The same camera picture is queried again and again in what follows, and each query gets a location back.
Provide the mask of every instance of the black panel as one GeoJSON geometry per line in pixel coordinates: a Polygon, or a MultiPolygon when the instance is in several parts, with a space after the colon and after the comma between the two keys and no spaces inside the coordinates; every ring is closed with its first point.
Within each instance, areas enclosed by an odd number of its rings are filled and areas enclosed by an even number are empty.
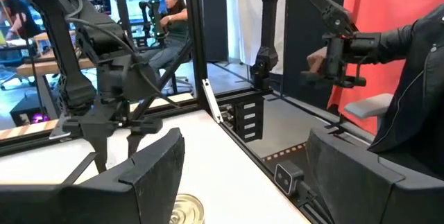
{"type": "Polygon", "coordinates": [[[206,60],[228,61],[227,0],[202,1],[206,60]]]}
{"type": "MultiPolygon", "coordinates": [[[[343,4],[343,0],[334,1],[343,4]]],[[[284,92],[319,108],[327,106],[332,88],[301,85],[300,72],[308,70],[307,56],[324,45],[326,30],[321,14],[308,0],[287,0],[284,92]]]]}

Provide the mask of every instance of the jacket sleeve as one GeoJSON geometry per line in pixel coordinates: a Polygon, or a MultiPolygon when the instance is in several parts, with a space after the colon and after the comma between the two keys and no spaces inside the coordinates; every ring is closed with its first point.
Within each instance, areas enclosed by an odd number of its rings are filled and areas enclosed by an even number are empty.
{"type": "Polygon", "coordinates": [[[414,24],[409,24],[381,34],[377,61],[385,64],[394,60],[405,59],[413,39],[414,24]]]}

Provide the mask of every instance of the person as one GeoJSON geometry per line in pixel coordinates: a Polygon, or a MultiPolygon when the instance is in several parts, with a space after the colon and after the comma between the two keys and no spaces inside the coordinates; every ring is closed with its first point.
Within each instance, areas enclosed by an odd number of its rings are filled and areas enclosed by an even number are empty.
{"type": "Polygon", "coordinates": [[[184,0],[165,0],[167,14],[163,15],[160,24],[166,28],[167,34],[162,49],[150,50],[142,54],[153,68],[157,80],[160,69],[168,67],[182,50],[188,36],[188,12],[184,0]]]}
{"type": "Polygon", "coordinates": [[[6,40],[12,39],[14,36],[27,39],[34,37],[40,33],[39,26],[34,22],[29,7],[20,0],[1,0],[2,10],[0,20],[3,22],[8,20],[11,27],[6,35],[6,40]]]}
{"type": "MultiPolygon", "coordinates": [[[[307,57],[318,71],[322,48],[307,57]]],[[[382,33],[377,62],[405,59],[398,87],[369,151],[406,154],[411,169],[444,178],[444,3],[413,24],[382,33]]]]}

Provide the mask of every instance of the woman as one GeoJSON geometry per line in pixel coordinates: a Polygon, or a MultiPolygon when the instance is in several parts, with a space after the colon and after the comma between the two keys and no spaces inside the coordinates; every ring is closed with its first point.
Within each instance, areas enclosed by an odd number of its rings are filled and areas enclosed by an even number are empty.
{"type": "Polygon", "coordinates": [[[158,50],[150,50],[142,54],[143,59],[148,60],[149,65],[160,79],[159,69],[168,67],[182,50],[188,36],[188,12],[184,0],[165,0],[167,14],[160,20],[160,24],[166,28],[165,47],[158,50]]]}

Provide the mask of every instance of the black pole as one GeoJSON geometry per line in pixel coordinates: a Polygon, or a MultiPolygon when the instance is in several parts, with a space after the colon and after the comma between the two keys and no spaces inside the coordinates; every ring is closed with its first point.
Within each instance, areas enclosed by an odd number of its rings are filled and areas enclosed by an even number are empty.
{"type": "Polygon", "coordinates": [[[122,28],[126,30],[129,39],[132,41],[133,34],[131,33],[130,16],[128,15],[126,0],[116,0],[116,2],[117,2],[117,10],[119,11],[120,21],[122,23],[122,28]]]}
{"type": "Polygon", "coordinates": [[[203,38],[203,15],[201,0],[187,0],[189,33],[193,41],[193,65],[194,79],[196,81],[196,92],[198,104],[207,111],[210,109],[202,80],[208,78],[207,64],[205,62],[205,40],[203,38]]]}

